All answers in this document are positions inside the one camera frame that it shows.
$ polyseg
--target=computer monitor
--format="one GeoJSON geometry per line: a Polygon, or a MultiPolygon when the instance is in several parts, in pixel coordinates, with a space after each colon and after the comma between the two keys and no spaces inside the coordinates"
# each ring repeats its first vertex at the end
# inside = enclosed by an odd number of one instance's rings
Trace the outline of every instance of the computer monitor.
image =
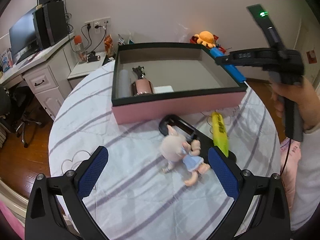
{"type": "Polygon", "coordinates": [[[25,15],[23,15],[9,30],[11,53],[16,55],[23,48],[31,45],[30,50],[22,55],[18,61],[28,57],[39,50],[36,42],[36,31],[33,24],[32,13],[36,7],[32,8],[25,15]]]}

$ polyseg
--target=human hand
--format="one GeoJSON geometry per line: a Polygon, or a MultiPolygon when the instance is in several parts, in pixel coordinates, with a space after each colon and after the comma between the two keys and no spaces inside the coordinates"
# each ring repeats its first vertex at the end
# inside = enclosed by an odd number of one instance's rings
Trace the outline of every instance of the human hand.
{"type": "Polygon", "coordinates": [[[272,99],[275,101],[276,115],[283,116],[284,104],[278,100],[278,95],[290,99],[298,104],[304,129],[309,130],[320,122],[320,99],[312,84],[303,78],[302,86],[271,84],[272,99]]]}

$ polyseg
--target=white sleeve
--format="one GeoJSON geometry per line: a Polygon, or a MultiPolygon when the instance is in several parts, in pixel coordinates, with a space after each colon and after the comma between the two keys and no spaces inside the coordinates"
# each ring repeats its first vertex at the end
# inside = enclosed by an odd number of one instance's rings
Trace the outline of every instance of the white sleeve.
{"type": "Polygon", "coordinates": [[[320,129],[305,133],[301,143],[295,195],[290,214],[291,230],[303,226],[320,202],[320,129]]]}

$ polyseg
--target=wall outlet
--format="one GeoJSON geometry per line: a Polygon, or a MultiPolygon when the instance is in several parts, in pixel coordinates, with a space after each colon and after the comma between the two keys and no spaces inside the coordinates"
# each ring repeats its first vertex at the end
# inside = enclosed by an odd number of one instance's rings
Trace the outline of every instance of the wall outlet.
{"type": "Polygon", "coordinates": [[[100,26],[100,22],[99,21],[93,21],[94,33],[95,34],[99,34],[100,33],[100,27],[96,28],[96,26],[100,26]]]}
{"type": "Polygon", "coordinates": [[[110,17],[106,17],[106,18],[102,18],[102,19],[97,19],[97,20],[93,20],[93,21],[87,21],[84,23],[84,25],[87,25],[88,23],[90,23],[91,25],[91,29],[90,29],[90,33],[95,33],[95,34],[99,34],[101,32],[101,28],[95,29],[94,28],[94,23],[99,22],[99,25],[101,26],[106,26],[107,27],[107,31],[108,31],[108,26],[110,26],[111,23],[111,18],[110,17]]]}

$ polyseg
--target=pig doll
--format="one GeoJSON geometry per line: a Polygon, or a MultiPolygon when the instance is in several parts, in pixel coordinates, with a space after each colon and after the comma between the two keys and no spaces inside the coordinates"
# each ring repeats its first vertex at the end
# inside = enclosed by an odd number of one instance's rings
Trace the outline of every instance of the pig doll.
{"type": "Polygon", "coordinates": [[[193,140],[191,145],[187,143],[186,138],[179,134],[170,125],[167,125],[168,135],[163,139],[160,152],[168,160],[168,165],[163,168],[164,173],[173,170],[175,164],[182,160],[188,171],[191,172],[191,178],[184,181],[186,186],[192,186],[198,181],[198,173],[205,174],[210,165],[204,163],[200,154],[200,141],[193,140]]]}

